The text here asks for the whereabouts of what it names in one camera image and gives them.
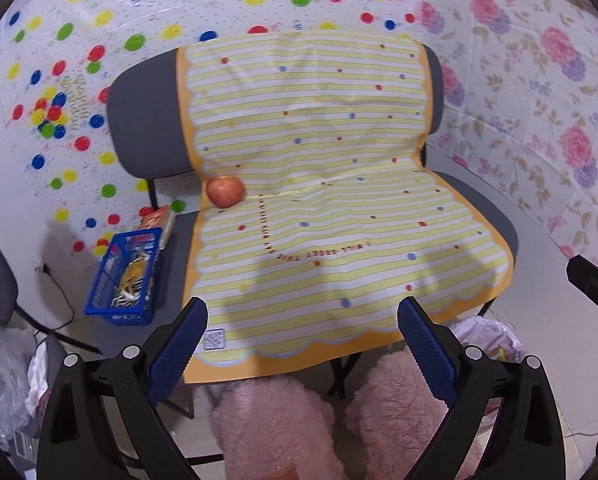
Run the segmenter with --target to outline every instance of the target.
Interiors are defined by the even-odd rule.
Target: blue plastic basket
[[[112,237],[90,288],[84,314],[102,316],[115,325],[146,325],[152,322],[160,237],[160,227],[118,233]],[[112,306],[121,277],[139,250],[150,255],[139,300],[134,306]]]

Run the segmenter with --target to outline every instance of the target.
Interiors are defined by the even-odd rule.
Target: blue gripper pad
[[[414,298],[408,297],[399,303],[397,322],[430,392],[435,399],[444,401],[448,409],[452,408],[459,398],[458,370],[436,338],[435,325],[428,314]]]
[[[205,303],[199,298],[191,298],[171,325],[155,330],[153,335],[157,335],[159,329],[171,333],[165,332],[167,340],[162,343],[148,369],[146,397],[153,406],[172,395],[207,326],[208,309]]]

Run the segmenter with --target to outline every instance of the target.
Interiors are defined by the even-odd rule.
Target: pink fluffy slipper
[[[447,411],[436,400],[410,350],[384,355],[346,409],[346,426],[361,436],[365,480],[403,480],[432,439]],[[474,474],[481,450],[472,444],[457,475]]]
[[[333,449],[334,422],[332,406],[315,392],[277,376],[229,387],[210,425],[226,480],[261,480],[290,464],[301,480],[346,480]]]

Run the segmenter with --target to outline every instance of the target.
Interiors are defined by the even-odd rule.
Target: red apple
[[[246,197],[246,188],[236,176],[214,176],[208,180],[205,193],[215,206],[227,209]]]

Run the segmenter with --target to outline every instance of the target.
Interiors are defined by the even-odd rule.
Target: yellow striped tablecloth
[[[287,372],[400,339],[415,296],[439,321],[508,286],[501,236],[418,154],[431,120],[422,45],[354,32],[256,34],[178,52],[202,196],[184,303],[208,305],[187,382]]]

